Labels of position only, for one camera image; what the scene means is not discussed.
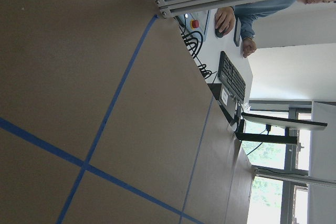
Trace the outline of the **computer monitor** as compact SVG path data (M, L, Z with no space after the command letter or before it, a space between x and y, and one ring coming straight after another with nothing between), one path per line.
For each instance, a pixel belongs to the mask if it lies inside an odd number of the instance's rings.
M297 145L298 144L297 137L290 136L289 135L290 130L323 131L328 126L328 124L324 122L285 119L285 118L251 114L245 112L243 112L241 116L243 117L243 119L240 121L238 130L235 132L236 137L240 141ZM243 126L245 120L264 125L281 127L285 129L285 136L243 133Z

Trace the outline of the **seated person blue shirt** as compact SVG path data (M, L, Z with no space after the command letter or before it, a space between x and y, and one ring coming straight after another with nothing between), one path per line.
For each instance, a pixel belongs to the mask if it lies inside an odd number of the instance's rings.
M240 36L243 40L243 57L247 58L257 50L256 43L254 42L255 32L253 30L253 23L260 18L268 17L286 9L295 2L310 5L334 3L335 0L265 0L221 7L217 9L215 14L215 29L218 27L221 28L221 31L226 29L225 36L234 28L236 18L238 18L240 21Z

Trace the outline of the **black keyboard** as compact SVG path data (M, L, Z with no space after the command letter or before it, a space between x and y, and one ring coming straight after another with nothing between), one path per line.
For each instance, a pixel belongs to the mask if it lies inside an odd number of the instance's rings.
M224 51L220 53L217 76L229 92L240 103L243 103L246 90L245 81Z

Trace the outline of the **red emergency stop button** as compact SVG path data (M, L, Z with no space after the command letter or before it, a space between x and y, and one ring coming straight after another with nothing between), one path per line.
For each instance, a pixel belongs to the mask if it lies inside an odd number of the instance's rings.
M196 29L196 28L199 28L199 21L198 20L195 20L195 19L193 19L193 20L191 20L191 22L190 22L190 27L192 28L192 29Z

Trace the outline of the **black computer mouse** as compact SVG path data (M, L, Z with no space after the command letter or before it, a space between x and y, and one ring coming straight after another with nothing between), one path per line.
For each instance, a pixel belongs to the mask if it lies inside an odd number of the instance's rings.
M215 29L215 36L217 38L222 38L224 36L225 31L226 31L226 29L223 29L221 31L220 27L218 27L218 28Z

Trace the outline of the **black device box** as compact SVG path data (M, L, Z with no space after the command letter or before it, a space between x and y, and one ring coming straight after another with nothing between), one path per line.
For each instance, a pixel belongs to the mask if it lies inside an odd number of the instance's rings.
M225 118L230 125L235 123L236 114L236 98L229 94L229 91L221 83L208 83L215 100L218 102L220 109L222 110Z

